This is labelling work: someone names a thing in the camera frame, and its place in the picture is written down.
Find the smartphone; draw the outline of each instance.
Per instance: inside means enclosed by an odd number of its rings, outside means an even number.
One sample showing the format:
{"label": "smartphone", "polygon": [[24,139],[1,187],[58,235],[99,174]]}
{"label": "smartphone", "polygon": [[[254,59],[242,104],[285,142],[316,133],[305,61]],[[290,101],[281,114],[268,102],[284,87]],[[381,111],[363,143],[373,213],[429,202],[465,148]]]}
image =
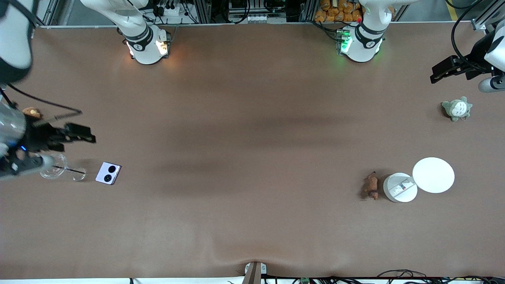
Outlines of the smartphone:
{"label": "smartphone", "polygon": [[95,180],[108,185],[113,185],[116,181],[116,177],[118,177],[120,169],[120,165],[104,162],[100,171],[98,171]]}

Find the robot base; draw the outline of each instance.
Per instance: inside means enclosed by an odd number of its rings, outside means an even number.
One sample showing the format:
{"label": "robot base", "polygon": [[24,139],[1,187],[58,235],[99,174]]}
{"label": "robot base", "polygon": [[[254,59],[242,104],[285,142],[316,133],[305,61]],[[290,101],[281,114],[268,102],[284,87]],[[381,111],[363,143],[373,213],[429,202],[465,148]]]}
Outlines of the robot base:
{"label": "robot base", "polygon": [[372,41],[371,43],[374,44],[372,48],[365,48],[363,44],[356,39],[355,29],[355,27],[345,27],[343,29],[343,32],[348,32],[348,35],[342,42],[337,42],[338,53],[339,55],[347,55],[347,57],[356,62],[370,61],[374,55],[379,52],[382,39],[377,44]]}
{"label": "robot base", "polygon": [[170,42],[172,41],[171,35],[167,31],[154,25],[150,27],[153,30],[153,39],[143,51],[137,51],[127,43],[130,48],[131,58],[145,65],[154,64],[161,58],[168,58]]}

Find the green plush toy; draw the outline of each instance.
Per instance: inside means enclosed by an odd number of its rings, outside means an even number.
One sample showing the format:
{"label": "green plush toy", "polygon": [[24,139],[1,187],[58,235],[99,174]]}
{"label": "green plush toy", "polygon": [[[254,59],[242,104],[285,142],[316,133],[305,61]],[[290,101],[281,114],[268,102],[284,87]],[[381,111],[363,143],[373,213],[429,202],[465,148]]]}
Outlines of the green plush toy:
{"label": "green plush toy", "polygon": [[467,97],[461,97],[461,100],[454,100],[452,102],[442,102],[442,107],[452,121],[458,121],[460,118],[462,120],[469,118],[472,106],[472,104],[467,103]]}

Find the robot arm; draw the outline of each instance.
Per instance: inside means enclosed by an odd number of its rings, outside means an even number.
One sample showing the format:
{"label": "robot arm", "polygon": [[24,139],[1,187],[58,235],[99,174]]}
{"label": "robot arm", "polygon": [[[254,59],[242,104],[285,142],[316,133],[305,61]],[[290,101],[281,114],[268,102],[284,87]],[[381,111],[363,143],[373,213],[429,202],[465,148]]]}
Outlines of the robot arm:
{"label": "robot arm", "polygon": [[357,26],[344,27],[348,36],[337,45],[339,52],[356,62],[366,62],[379,52],[382,36],[391,23],[391,5],[412,4],[419,0],[360,0],[365,7],[363,20]]}
{"label": "robot arm", "polygon": [[81,0],[88,8],[113,21],[127,40],[133,58],[142,64],[154,64],[168,56],[170,34],[156,25],[148,25],[138,8],[148,0]]}
{"label": "robot arm", "polygon": [[[37,0],[0,0],[1,85],[14,88],[10,83],[23,79],[31,69],[30,41],[37,5]],[[0,92],[6,96],[3,88]],[[0,180],[51,167],[52,158],[35,154],[40,151],[63,152],[63,143],[73,141],[96,142],[89,127],[67,123],[64,128],[55,128],[23,114],[16,104],[8,103],[0,103]]]}
{"label": "robot arm", "polygon": [[465,74],[471,80],[481,74],[491,74],[491,77],[479,83],[481,92],[496,92],[505,90],[505,21],[500,22],[496,29],[476,42],[472,51],[462,60],[451,55],[433,66],[431,83],[453,75]]}
{"label": "robot arm", "polygon": [[0,83],[12,83],[24,78],[32,65],[31,33],[33,25],[20,11],[25,8],[35,14],[38,0],[19,0],[15,7],[0,0]]}

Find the brown plush toy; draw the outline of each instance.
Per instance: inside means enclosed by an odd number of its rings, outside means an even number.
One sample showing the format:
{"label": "brown plush toy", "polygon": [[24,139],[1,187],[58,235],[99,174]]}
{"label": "brown plush toy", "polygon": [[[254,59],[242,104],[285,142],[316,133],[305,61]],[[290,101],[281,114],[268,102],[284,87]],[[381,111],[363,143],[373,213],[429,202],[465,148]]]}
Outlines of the brown plush toy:
{"label": "brown plush toy", "polygon": [[23,113],[29,116],[32,116],[36,119],[40,119],[42,117],[42,114],[40,111],[34,107],[29,107],[23,110]]}
{"label": "brown plush toy", "polygon": [[369,174],[367,176],[368,180],[368,188],[365,189],[365,192],[368,193],[369,198],[373,198],[374,200],[379,199],[379,192],[377,191],[377,178],[375,177],[375,172]]}

